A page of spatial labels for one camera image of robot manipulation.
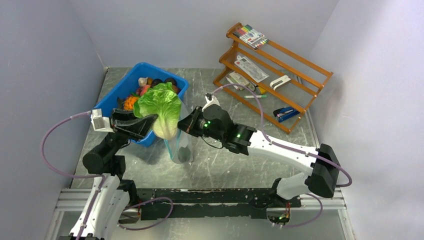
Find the clear zip top bag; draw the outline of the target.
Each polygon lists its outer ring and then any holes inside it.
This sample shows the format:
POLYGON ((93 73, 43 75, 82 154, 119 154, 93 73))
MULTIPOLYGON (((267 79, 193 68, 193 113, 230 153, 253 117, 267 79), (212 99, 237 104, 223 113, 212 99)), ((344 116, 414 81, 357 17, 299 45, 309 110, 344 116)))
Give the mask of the clear zip top bag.
POLYGON ((191 150, 192 153, 192 142, 190 136, 185 133, 184 131, 179 130, 178 128, 178 122, 183 118, 186 117, 189 112, 186 108, 186 105, 181 101, 180 98, 178 99, 178 103, 180 105, 179 110, 179 116, 177 119, 176 110, 169 110, 165 113, 165 117, 170 117, 170 120, 163 119, 163 137, 165 142, 165 147, 168 152, 169 159, 172 160, 176 164, 187 164, 189 162, 181 163, 178 160, 178 151, 180 147, 188 147, 191 150))

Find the green napa cabbage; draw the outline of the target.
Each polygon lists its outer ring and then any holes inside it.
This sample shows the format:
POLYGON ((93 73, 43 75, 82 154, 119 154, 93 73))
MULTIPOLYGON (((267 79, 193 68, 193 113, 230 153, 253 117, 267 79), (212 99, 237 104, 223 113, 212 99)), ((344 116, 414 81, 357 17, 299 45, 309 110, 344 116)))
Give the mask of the green napa cabbage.
POLYGON ((157 115, 151 129, 164 140, 172 140, 177 135, 182 102, 175 93, 172 83, 159 83, 149 88, 133 105, 137 118, 157 115))

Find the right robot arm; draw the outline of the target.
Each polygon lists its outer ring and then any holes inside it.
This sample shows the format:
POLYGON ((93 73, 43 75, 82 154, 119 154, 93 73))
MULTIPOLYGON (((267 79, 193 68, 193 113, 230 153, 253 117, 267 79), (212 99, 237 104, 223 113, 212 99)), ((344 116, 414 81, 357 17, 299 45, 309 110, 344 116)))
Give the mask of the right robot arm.
POLYGON ((177 127, 193 137, 217 140, 234 154, 265 157, 297 169, 298 174, 278 180, 270 193, 270 202, 275 207, 282 207, 303 194, 313 193, 323 198, 332 198, 335 194, 340 164, 329 145, 314 148, 265 136, 261 130, 235 123, 229 113, 216 104, 206 108, 197 106, 177 127))

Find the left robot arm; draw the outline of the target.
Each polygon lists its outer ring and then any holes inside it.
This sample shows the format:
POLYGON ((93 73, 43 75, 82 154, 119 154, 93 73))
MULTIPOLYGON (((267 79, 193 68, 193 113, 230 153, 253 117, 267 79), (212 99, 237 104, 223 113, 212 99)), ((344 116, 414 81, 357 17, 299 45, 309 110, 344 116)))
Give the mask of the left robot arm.
POLYGON ((123 179, 125 158, 117 151, 128 140, 142 140, 158 118, 157 114, 138 118, 116 108, 111 117, 103 116, 101 109, 87 115, 93 128, 107 135, 85 156, 86 177, 92 178, 93 184, 79 219, 61 240, 110 239, 125 208, 139 202, 134 181, 123 179))

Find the orange carrot flower toy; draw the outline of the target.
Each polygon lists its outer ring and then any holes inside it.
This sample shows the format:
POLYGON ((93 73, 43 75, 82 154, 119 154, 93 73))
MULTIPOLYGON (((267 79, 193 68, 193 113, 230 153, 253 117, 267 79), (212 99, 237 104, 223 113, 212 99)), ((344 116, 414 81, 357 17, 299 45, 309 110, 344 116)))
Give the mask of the orange carrot flower toy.
POLYGON ((140 96, 130 95, 123 102, 123 109, 125 111, 133 111, 135 103, 139 100, 140 96))

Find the pink peach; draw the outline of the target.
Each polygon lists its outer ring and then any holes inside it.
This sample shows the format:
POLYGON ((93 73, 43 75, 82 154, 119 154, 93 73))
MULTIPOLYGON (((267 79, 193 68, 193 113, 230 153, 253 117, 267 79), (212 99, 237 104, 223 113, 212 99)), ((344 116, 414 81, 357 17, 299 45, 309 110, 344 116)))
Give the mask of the pink peach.
POLYGON ((141 89, 140 89, 140 93, 139 93, 139 95, 140 96, 143 96, 149 89, 150 89, 150 85, 149 84, 146 84, 146 85, 144 85, 141 89))

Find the blue plastic bin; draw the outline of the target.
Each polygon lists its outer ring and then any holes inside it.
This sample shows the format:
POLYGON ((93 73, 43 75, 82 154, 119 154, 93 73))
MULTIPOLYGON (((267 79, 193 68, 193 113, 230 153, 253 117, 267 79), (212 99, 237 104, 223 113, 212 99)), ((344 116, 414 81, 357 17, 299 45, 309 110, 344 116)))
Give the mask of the blue plastic bin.
MULTIPOLYGON (((189 87, 189 83, 184 78, 165 71, 159 67, 151 65, 146 62, 140 62, 136 64, 121 80, 118 82, 115 87, 113 87, 106 95, 103 97, 99 103, 94 107, 94 109, 101 109, 102 115, 108 117, 111 120, 112 110, 121 109, 118 104, 118 99, 127 98, 131 93, 136 91, 136 88, 139 86, 138 79, 140 77, 155 77, 157 79, 165 80, 167 78, 174 78, 177 82, 177 87, 180 89, 180 92, 177 94, 178 97, 182 100, 184 94, 189 87)), ((114 130, 113 132, 104 132, 107 133, 106 137, 100 143, 102 146, 109 146, 119 149, 128 142, 133 142, 144 147, 149 147, 153 141, 157 138, 152 130, 149 131, 148 135, 140 141, 135 141, 128 139, 126 137, 120 137, 117 135, 114 130)))

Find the dark plum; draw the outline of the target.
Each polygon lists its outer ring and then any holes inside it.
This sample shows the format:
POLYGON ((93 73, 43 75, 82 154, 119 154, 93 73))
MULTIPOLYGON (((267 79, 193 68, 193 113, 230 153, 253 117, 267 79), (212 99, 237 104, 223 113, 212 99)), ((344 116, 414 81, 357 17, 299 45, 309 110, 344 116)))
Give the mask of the dark plum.
POLYGON ((177 86, 177 81, 173 77, 168 77, 164 83, 171 83, 173 86, 177 86))

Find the garlic bulb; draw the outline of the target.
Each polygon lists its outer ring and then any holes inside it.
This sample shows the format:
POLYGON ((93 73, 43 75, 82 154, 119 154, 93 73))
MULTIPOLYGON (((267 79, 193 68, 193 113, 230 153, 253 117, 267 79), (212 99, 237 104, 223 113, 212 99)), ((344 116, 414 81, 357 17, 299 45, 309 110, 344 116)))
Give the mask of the garlic bulb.
POLYGON ((148 84, 148 78, 147 77, 140 77, 138 79, 138 85, 139 85, 140 88, 144 87, 147 84, 148 84))

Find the dark mangosteen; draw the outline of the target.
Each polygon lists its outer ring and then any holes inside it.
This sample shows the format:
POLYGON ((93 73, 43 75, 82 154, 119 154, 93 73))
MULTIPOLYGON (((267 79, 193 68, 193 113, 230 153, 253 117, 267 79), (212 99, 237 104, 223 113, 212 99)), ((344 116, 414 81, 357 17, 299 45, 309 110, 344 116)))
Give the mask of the dark mangosteen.
POLYGON ((150 86, 153 88, 153 87, 155 87, 155 86, 157 86, 158 84, 161 84, 161 83, 163 83, 163 81, 159 78, 156 78, 156 79, 152 80, 150 86))

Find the green white box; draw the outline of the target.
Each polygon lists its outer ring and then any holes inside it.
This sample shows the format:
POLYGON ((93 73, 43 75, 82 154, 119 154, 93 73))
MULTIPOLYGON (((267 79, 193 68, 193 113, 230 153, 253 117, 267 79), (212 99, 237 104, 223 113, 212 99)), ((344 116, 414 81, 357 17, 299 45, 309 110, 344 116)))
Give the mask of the green white box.
POLYGON ((230 72, 228 74, 228 78, 233 83, 236 83, 236 84, 239 84, 239 85, 243 85, 245 87, 248 87, 249 86, 249 81, 247 79, 245 79, 242 75, 240 75, 239 73, 237 73, 235 71, 230 72))

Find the green capped white marker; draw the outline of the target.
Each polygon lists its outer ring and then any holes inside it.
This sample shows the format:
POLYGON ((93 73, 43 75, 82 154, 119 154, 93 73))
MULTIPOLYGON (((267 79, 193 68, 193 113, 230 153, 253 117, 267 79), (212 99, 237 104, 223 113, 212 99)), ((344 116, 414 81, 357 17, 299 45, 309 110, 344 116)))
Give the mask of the green capped white marker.
POLYGON ((267 95, 266 94, 263 94, 263 95, 245 95, 243 98, 244 99, 256 99, 256 98, 264 99, 264 98, 267 98, 267 95))

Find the packaged item in blister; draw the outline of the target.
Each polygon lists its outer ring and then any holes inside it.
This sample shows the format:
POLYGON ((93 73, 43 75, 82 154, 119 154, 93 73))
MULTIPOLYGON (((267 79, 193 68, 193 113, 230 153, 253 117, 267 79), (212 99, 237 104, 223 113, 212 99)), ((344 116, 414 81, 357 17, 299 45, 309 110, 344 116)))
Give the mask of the packaged item in blister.
POLYGON ((246 56, 237 55, 234 64, 248 74, 255 82, 260 83, 267 79, 269 75, 259 68, 246 56))

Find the blue stapler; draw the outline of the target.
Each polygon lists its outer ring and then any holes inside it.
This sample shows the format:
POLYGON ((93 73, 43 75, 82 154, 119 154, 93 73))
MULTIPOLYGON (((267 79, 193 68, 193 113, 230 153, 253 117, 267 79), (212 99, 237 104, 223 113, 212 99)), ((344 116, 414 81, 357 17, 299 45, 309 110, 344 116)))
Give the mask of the blue stapler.
POLYGON ((300 112, 291 106, 282 107, 273 111, 273 115, 277 118, 279 123, 282 123, 296 115, 300 112))

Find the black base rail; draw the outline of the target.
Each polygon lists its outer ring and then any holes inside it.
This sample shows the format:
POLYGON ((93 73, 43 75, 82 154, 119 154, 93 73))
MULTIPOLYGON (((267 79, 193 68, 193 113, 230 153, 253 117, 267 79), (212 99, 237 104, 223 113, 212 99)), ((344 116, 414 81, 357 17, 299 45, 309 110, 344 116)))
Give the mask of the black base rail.
POLYGON ((301 207, 299 196, 283 199, 272 188, 139 188, 142 220, 169 218, 250 217, 266 219, 267 211, 301 207))

